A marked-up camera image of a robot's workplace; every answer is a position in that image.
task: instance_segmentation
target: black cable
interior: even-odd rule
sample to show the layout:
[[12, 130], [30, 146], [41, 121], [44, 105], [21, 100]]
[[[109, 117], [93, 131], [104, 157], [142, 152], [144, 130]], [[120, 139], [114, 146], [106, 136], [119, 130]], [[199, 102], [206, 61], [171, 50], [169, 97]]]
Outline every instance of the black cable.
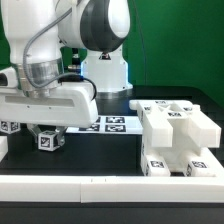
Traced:
[[84, 77], [83, 77], [83, 80], [85, 80], [85, 81], [87, 81], [87, 82], [89, 82], [89, 83], [92, 84], [93, 89], [94, 89], [94, 94], [93, 94], [93, 98], [92, 98], [92, 100], [96, 99], [96, 95], [97, 95], [96, 84], [95, 84], [91, 79], [88, 79], [88, 78], [84, 78]]
[[142, 31], [142, 26], [141, 26], [141, 22], [140, 22], [140, 17], [139, 17], [139, 13], [138, 13], [138, 9], [136, 6], [136, 1], [132, 0], [134, 9], [135, 9], [135, 14], [136, 14], [136, 18], [137, 18], [137, 25], [138, 25], [138, 29], [140, 32], [140, 38], [141, 38], [141, 43], [142, 43], [142, 51], [143, 51], [143, 58], [144, 58], [144, 78], [145, 78], [145, 85], [147, 85], [147, 54], [146, 54], [146, 47], [145, 47], [145, 41], [144, 41], [144, 36], [143, 36], [143, 31]]

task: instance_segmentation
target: green wall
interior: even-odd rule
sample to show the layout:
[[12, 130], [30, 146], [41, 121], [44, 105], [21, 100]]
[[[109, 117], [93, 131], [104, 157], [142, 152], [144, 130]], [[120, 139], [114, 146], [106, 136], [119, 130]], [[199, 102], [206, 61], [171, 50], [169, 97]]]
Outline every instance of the green wall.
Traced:
[[[224, 107], [224, 1], [136, 0], [143, 31], [146, 69], [132, 0], [131, 31], [124, 44], [129, 81], [134, 85], [191, 86]], [[65, 52], [68, 63], [70, 50]], [[9, 48], [0, 21], [0, 68]]]

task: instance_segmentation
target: white foam block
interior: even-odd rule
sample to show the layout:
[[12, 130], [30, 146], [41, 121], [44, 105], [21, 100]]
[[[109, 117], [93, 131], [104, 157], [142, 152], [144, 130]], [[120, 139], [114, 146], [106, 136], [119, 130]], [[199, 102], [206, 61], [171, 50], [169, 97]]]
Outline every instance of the white foam block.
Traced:
[[170, 171], [162, 156], [147, 155], [144, 175], [152, 177], [169, 177]]
[[198, 147], [218, 148], [221, 128], [201, 111], [189, 116], [188, 135]]

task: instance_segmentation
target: white block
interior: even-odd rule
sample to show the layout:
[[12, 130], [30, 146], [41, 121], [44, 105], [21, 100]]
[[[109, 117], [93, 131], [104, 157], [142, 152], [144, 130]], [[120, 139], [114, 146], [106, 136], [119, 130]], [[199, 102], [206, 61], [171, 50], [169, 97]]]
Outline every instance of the white block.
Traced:
[[147, 155], [144, 175], [152, 177], [169, 177], [170, 171], [162, 156]]
[[188, 135], [198, 147], [218, 148], [221, 128], [201, 111], [189, 116]]
[[192, 152], [184, 152], [182, 155], [184, 175], [187, 177], [214, 177], [215, 173], [209, 167], [207, 161]]
[[150, 147], [171, 147], [173, 128], [170, 123], [158, 115], [148, 115], [144, 121], [145, 132], [147, 133]]
[[8, 152], [7, 137], [0, 136], [0, 161], [4, 158], [7, 152]]

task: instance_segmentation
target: white platform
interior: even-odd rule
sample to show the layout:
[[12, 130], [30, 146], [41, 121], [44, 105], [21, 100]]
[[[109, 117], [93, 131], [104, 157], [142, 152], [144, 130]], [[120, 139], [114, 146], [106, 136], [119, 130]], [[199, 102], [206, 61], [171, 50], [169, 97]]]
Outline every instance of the white platform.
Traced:
[[[207, 148], [219, 146], [220, 127], [188, 101], [130, 104], [143, 124], [142, 158], [161, 160], [166, 172], [152, 170], [151, 176], [133, 177], [1, 175], [0, 201], [224, 203], [224, 169]], [[0, 140], [2, 159], [7, 144], [5, 138]], [[192, 165], [198, 159], [206, 172]], [[191, 175], [188, 165], [193, 168]], [[169, 176], [172, 172], [185, 176]]]

